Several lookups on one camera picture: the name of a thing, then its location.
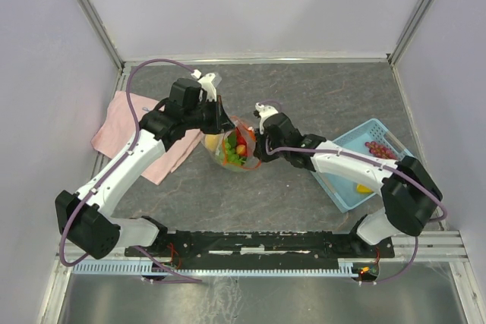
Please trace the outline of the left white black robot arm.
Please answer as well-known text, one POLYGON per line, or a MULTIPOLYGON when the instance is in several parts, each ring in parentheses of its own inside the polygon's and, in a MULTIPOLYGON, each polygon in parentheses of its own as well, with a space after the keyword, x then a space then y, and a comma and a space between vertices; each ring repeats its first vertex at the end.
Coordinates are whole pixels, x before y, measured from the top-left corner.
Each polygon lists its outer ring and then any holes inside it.
POLYGON ((62 246, 70 241, 97 260, 116 247, 142 246, 153 256, 166 251, 161 224, 149 217, 116 219, 112 214, 132 184, 187 131, 222 134, 234 129, 216 91, 220 81, 217 73, 178 79, 167 98, 135 121, 133 136, 98 175, 76 192, 63 190, 56 197, 62 246))

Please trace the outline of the clear orange zip top bag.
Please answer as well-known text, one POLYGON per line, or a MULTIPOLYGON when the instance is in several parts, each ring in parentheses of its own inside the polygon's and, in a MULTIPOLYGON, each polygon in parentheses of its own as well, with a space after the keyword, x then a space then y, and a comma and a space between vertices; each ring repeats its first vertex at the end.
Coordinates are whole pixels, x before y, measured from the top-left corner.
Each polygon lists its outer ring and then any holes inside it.
POLYGON ((253 171, 261 161, 254 156, 256 150, 255 129, 244 119, 230 117, 235 129, 224 134, 205 134, 201 143, 213 161, 230 171, 253 171))

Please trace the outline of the red strawberries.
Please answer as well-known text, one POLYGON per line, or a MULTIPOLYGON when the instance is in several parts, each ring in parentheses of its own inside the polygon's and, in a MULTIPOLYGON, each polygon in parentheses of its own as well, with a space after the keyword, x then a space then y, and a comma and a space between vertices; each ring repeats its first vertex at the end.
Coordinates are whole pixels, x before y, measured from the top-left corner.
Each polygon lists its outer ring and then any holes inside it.
POLYGON ((229 153, 246 157, 248 155, 248 148, 246 139, 243 137, 239 129, 235 129, 226 138, 226 145, 229 153))

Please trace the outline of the yellow pear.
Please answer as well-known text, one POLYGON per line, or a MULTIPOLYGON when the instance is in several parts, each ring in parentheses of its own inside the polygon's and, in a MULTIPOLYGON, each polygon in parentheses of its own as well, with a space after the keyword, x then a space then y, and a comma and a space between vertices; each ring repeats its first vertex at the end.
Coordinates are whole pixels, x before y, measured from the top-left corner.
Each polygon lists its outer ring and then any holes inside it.
POLYGON ((217 150, 219 142, 220 142, 220 135, 219 134, 217 134, 217 135, 206 134, 205 135, 204 145, 212 153, 214 153, 217 150))

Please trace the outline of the red grape bunch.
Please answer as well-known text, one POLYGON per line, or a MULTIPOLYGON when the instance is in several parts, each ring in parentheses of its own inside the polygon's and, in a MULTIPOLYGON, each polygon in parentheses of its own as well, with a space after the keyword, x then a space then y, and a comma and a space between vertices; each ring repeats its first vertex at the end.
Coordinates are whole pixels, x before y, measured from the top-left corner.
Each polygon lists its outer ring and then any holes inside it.
POLYGON ((366 142, 364 145, 368 149, 368 152, 374 157, 380 159, 397 160, 396 154, 391 150, 391 148, 385 146, 384 144, 378 143, 376 141, 371 141, 366 142))

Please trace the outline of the green grape bunch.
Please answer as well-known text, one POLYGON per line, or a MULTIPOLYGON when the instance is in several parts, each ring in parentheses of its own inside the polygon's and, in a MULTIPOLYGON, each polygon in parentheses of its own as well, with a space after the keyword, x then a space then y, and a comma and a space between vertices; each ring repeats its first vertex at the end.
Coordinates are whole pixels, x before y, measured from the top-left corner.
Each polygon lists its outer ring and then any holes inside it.
POLYGON ((232 155, 229 153, 226 145, 226 138, 224 138, 216 151, 216 157, 221 161, 222 164, 231 164, 236 166, 243 166, 248 159, 248 156, 241 157, 238 155, 232 155))

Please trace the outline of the yellow starfruit slice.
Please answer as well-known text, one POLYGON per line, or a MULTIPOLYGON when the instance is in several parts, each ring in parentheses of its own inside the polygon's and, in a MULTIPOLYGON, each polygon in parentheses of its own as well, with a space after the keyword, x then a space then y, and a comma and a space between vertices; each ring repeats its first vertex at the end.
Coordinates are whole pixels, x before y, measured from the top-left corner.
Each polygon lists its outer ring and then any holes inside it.
POLYGON ((358 184, 356 186, 356 191, 358 193, 361 193, 361 194, 373 193, 373 190, 372 189, 370 189, 370 188, 368 188, 368 187, 366 187, 366 186, 364 186, 362 184, 358 184))

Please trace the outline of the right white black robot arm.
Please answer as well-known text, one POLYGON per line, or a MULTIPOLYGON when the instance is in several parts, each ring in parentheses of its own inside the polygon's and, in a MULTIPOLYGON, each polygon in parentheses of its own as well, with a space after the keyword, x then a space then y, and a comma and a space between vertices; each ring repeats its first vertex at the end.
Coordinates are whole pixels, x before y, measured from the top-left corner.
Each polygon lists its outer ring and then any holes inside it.
POLYGON ((268 105, 254 111, 259 120, 254 156, 261 162, 285 159, 296 168, 331 174, 362 184, 379 195, 383 208, 365 216, 349 236, 349 249, 367 256, 382 240, 397 234, 419 236, 426 224, 447 217, 442 194, 413 156, 380 159, 342 148, 324 137, 301 134, 283 112, 268 105))

